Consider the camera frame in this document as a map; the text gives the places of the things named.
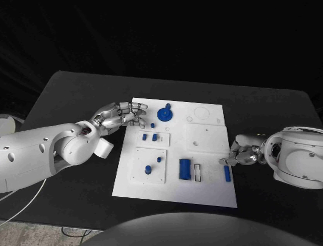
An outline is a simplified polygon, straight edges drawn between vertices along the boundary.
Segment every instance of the dark gray surface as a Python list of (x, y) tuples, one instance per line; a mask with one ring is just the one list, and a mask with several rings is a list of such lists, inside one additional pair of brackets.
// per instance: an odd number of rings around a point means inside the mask
[(217, 214), (171, 213), (151, 215), (117, 225), (82, 245), (314, 246), (316, 244), (251, 220)]
[[(220, 104), (230, 142), (241, 133), (271, 135), (288, 126), (321, 128), (301, 91), (57, 72), (21, 130), (86, 120), (101, 106), (134, 97)], [(148, 215), (204, 212), (255, 220), (323, 245), (323, 190), (275, 181), (266, 165), (232, 169), (238, 209), (112, 197), (124, 134), (122, 128), (106, 138), (114, 143), (108, 159), (92, 156), (49, 178), (18, 221), (102, 230)], [(24, 207), (39, 186), (24, 188), (0, 203), (0, 218), (10, 218)]]

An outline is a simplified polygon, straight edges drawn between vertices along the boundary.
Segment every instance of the table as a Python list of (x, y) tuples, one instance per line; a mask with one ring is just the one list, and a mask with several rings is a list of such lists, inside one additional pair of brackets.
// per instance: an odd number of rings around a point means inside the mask
[[(288, 126), (323, 128), (303, 91), (59, 71), (20, 130), (88, 120), (101, 106), (132, 97), (220, 104), (230, 143), (241, 133), (271, 135)], [(268, 165), (238, 165), (232, 169), (238, 209), (112, 197), (124, 134), (125, 128), (106, 137), (114, 143), (106, 159), (93, 155), (86, 163), (47, 179), (16, 221), (104, 230), (160, 213), (215, 213), (261, 222), (323, 245), (323, 190), (300, 189), (275, 181)], [(21, 189), (0, 202), (0, 219), (24, 207), (40, 185)]]

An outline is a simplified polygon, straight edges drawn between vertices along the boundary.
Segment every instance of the white platform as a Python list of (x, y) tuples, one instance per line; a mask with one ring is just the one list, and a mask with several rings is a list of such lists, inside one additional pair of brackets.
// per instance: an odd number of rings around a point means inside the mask
[[(233, 182), (225, 181), (223, 165), (217, 163), (229, 153), (222, 106), (144, 98), (132, 101), (148, 105), (142, 116), (147, 125), (144, 130), (127, 127), (112, 195), (236, 208)], [(173, 118), (161, 122), (157, 111), (167, 103)], [(144, 132), (147, 141), (141, 140)], [(153, 133), (158, 133), (154, 142)], [(179, 179), (180, 159), (190, 159), (192, 180)], [(194, 164), (200, 164), (200, 182), (194, 181)], [(150, 175), (144, 173), (147, 165)]]

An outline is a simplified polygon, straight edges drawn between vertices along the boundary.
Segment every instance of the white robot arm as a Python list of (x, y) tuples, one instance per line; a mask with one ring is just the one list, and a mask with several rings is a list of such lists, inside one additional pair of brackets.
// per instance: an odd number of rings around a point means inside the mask
[(102, 136), (119, 126), (144, 129), (147, 105), (135, 102), (104, 106), (91, 120), (37, 128), (0, 137), (0, 193), (21, 189), (62, 169), (82, 164), (95, 153), (106, 158), (112, 144)]
[(323, 189), (323, 130), (290, 127), (268, 139), (264, 135), (238, 135), (229, 158), (219, 163), (235, 166), (256, 161), (268, 163), (278, 181), (304, 189)]

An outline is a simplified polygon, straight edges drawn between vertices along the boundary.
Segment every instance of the floor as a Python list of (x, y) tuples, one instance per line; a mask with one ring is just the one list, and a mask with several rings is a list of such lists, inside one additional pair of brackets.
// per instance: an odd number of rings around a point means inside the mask
[[(72, 236), (82, 236), (85, 233), (85, 230), (72, 228), (63, 228), (63, 231)], [(99, 231), (92, 231), (85, 236), (83, 242), (99, 233)], [(60, 227), (17, 222), (8, 222), (0, 227), (0, 246), (75, 246), (79, 242), (80, 238), (62, 234)]]

